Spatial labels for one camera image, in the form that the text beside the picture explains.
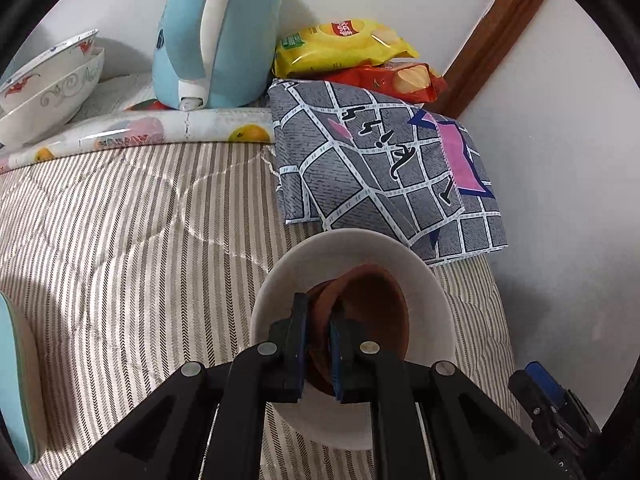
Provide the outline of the small brown clay bowl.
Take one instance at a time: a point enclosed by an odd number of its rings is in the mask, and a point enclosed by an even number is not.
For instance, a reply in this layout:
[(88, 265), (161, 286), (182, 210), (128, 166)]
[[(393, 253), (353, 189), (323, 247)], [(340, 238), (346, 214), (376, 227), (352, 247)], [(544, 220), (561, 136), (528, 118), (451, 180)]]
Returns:
[(314, 388), (334, 398), (331, 375), (331, 353), (326, 352), (326, 337), (323, 331), (328, 322), (321, 323), (316, 315), (317, 304), (322, 292), (334, 280), (323, 281), (306, 292), (307, 324), (305, 335), (305, 379)]

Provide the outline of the yellow chips bag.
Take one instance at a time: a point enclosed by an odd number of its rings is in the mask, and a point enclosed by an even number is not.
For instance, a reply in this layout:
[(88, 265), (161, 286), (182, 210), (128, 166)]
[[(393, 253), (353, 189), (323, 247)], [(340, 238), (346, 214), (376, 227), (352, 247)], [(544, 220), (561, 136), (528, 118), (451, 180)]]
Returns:
[(274, 76), (285, 79), (418, 57), (418, 51), (392, 28), (354, 18), (314, 25), (283, 37), (274, 51), (272, 70)]

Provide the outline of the striped quilted table cover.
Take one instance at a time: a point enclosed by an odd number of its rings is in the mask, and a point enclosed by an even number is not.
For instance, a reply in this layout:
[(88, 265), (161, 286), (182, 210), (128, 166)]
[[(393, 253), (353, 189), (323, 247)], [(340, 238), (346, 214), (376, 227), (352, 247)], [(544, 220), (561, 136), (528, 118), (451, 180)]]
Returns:
[[(25, 465), (32, 477), (58, 478), (184, 363), (224, 364), (253, 344), (268, 273), (336, 231), (286, 223), (277, 184), (274, 142), (119, 148), (1, 171), (1, 295), (34, 335), (48, 426), (46, 450)], [(450, 307), (452, 360), (518, 417), (488, 254), (434, 266), (417, 256)], [(314, 442), (275, 406), (262, 478), (372, 476), (372, 446)]]

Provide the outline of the white ceramic bowl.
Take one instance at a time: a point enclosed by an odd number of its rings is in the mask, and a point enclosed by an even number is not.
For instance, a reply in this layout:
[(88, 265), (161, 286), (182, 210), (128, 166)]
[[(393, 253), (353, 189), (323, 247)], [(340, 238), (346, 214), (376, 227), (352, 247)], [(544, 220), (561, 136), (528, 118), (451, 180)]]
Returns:
[(288, 318), (296, 294), (308, 301), (304, 390), (278, 414), (304, 437), (331, 448), (372, 446), (368, 394), (374, 390), (361, 346), (369, 341), (398, 360), (432, 365), (454, 356), (452, 314), (434, 273), (409, 248), (363, 229), (309, 237), (268, 273), (250, 320), (263, 342)]

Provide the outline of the light blue electric kettle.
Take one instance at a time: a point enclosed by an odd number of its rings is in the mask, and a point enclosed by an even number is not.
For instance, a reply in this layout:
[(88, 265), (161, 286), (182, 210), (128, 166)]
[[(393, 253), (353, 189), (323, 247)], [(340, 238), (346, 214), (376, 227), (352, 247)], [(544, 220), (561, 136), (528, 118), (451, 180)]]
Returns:
[(174, 110), (240, 107), (266, 90), (282, 0), (167, 0), (152, 83)]

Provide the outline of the brown wooden door frame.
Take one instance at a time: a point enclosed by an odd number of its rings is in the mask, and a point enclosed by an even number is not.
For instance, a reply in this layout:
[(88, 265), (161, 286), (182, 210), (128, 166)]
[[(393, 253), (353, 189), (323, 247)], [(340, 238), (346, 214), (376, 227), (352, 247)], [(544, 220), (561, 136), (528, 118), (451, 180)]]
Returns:
[(448, 89), (431, 112), (458, 118), (495, 73), (544, 0), (494, 0), (444, 75)]

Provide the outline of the white bowl with grey scrolls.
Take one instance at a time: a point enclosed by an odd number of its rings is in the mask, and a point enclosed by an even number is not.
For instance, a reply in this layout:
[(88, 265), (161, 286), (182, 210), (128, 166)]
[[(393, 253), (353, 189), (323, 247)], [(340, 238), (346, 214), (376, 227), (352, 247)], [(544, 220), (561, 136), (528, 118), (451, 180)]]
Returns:
[(1, 147), (7, 150), (42, 138), (69, 122), (100, 80), (104, 49), (96, 48), (84, 65), (1, 116)]

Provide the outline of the grey checked folded cloth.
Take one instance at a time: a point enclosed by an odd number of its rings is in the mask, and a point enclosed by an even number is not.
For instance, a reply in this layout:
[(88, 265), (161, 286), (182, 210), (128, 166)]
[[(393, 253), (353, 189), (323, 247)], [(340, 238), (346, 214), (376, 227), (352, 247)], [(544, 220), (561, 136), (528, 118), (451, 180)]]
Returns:
[(268, 90), (286, 223), (385, 234), (434, 266), (506, 248), (498, 202), (464, 125), (347, 84)]

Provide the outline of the red snack bag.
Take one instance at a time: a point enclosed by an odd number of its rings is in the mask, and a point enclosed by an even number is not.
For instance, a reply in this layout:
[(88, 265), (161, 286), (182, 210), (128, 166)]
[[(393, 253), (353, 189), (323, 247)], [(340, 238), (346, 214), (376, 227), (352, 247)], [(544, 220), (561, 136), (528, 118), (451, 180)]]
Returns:
[(321, 79), (378, 92), (408, 103), (433, 103), (448, 89), (446, 80), (427, 63), (387, 62), (358, 66), (320, 76)]

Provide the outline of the pink square plate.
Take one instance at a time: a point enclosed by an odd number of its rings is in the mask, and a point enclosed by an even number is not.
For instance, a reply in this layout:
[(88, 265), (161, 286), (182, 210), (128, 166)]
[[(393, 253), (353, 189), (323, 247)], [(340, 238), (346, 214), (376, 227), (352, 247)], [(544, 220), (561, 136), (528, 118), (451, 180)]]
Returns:
[(42, 397), (38, 352), (32, 330), (21, 313), (12, 314), (18, 363), (18, 392), (26, 431), (25, 465), (37, 463), (47, 447), (48, 426)]

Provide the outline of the fruit print rolled mat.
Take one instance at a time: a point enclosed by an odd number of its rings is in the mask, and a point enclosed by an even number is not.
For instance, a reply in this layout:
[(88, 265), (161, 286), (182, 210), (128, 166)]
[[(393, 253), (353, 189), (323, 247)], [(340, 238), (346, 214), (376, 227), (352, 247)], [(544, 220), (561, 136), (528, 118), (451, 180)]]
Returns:
[(9, 171), (79, 154), (138, 146), (240, 142), (273, 144), (268, 108), (218, 110), (142, 110), (75, 122), (50, 138), (1, 153), (1, 171)]

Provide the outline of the white bowl with fish pattern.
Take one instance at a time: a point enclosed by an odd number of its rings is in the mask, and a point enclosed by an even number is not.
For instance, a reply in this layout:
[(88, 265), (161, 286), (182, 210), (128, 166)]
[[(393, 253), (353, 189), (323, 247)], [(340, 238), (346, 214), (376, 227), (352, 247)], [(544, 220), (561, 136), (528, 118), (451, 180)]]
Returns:
[(98, 32), (97, 29), (91, 29), (62, 41), (19, 68), (1, 85), (1, 109), (9, 113), (84, 64), (91, 54)]

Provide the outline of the blue square plate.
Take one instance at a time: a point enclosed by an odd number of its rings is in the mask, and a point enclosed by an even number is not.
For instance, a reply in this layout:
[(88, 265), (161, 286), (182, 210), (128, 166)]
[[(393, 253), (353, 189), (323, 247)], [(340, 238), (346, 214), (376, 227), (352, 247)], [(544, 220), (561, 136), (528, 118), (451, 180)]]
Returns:
[(9, 300), (1, 295), (1, 415), (9, 440), (22, 465), (35, 463), (36, 426), (29, 414), (28, 387), (23, 377), (20, 331)]

